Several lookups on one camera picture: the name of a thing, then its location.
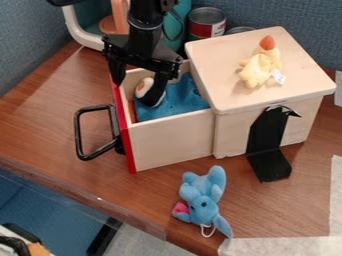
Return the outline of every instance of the metal handle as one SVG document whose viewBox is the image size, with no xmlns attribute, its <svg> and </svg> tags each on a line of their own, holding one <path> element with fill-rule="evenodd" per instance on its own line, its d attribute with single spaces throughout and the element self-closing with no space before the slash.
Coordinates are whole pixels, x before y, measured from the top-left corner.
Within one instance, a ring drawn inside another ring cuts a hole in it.
<svg viewBox="0 0 342 256">
<path fill-rule="evenodd" d="M 106 109 L 108 110 L 110 125 L 112 128 L 113 140 L 107 143 L 106 145 L 96 149 L 92 153 L 84 154 L 83 147 L 82 147 L 81 126 L 80 126 L 81 115 L 87 112 L 94 112 L 94 111 L 100 111 L 100 110 L 106 110 Z M 75 113 L 74 128 L 75 128 L 76 153 L 79 159 L 83 161 L 91 160 L 91 159 L 98 157 L 99 155 L 102 155 L 108 150 L 111 150 L 112 148 L 116 148 L 116 151 L 118 153 L 124 154 L 121 137 L 120 137 L 119 124 L 116 118 L 115 108 L 113 105 L 104 104 L 104 105 L 81 108 Z"/>
</svg>

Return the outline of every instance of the wooden table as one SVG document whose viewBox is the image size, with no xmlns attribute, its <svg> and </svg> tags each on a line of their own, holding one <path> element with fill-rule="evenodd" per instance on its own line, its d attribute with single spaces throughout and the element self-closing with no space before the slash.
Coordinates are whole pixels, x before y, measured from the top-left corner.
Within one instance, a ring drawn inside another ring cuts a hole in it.
<svg viewBox="0 0 342 256">
<path fill-rule="evenodd" d="M 260 184 L 244 156 L 206 157 L 129 175 L 113 151 L 89 162 L 76 157 L 73 115 L 110 103 L 106 60 L 72 42 L 0 100 L 0 165 L 29 180 L 200 255 L 215 255 L 224 237 L 171 217 L 184 171 L 226 169 L 220 202 L 236 237 L 325 236 L 329 232 L 331 157 L 342 155 L 342 108 L 326 97 L 305 144 L 283 148 L 289 179 Z M 87 150 L 110 140 L 106 113 L 82 120 Z"/>
</svg>

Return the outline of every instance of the can label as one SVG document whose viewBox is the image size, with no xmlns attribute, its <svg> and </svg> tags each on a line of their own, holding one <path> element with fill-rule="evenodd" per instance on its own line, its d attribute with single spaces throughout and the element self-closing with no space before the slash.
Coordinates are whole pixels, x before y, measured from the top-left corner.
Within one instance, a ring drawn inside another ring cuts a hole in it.
<svg viewBox="0 0 342 256">
<path fill-rule="evenodd" d="M 225 20 L 217 24 L 213 24 L 213 25 L 197 24 L 192 21 L 190 21 L 190 24 L 189 24 L 190 34 L 199 38 L 222 36 L 224 34 L 225 29 L 226 29 Z"/>
</svg>

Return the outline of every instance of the red edge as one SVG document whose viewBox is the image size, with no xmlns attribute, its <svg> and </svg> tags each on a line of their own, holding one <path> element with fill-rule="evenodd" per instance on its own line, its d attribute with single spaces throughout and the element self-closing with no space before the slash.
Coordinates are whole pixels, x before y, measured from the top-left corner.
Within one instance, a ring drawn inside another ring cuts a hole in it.
<svg viewBox="0 0 342 256">
<path fill-rule="evenodd" d="M 118 118 L 119 118 L 119 125 L 120 125 L 122 142 L 123 142 L 123 145 L 125 148 L 126 158 L 128 161 L 128 170 L 129 170 L 130 174 L 135 174 L 135 173 L 137 173 L 137 168 L 136 168 L 135 163 L 134 163 L 131 138 L 129 137 L 127 120 L 126 120 L 125 111 L 123 108 L 120 88 L 115 83 L 113 83 L 111 77 L 109 77 L 109 79 L 110 79 L 110 83 L 112 86 L 112 92 L 113 92 L 113 96 L 114 96 L 114 100 L 115 100 L 116 113 L 117 113 Z"/>
</svg>

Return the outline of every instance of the red can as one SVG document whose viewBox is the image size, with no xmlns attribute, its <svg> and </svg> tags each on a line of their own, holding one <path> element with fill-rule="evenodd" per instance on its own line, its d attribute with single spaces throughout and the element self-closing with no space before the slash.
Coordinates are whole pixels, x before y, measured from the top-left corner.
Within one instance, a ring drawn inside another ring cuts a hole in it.
<svg viewBox="0 0 342 256">
<path fill-rule="evenodd" d="M 190 40 L 222 36 L 226 30 L 226 16 L 214 7 L 201 7 L 189 14 Z"/>
</svg>

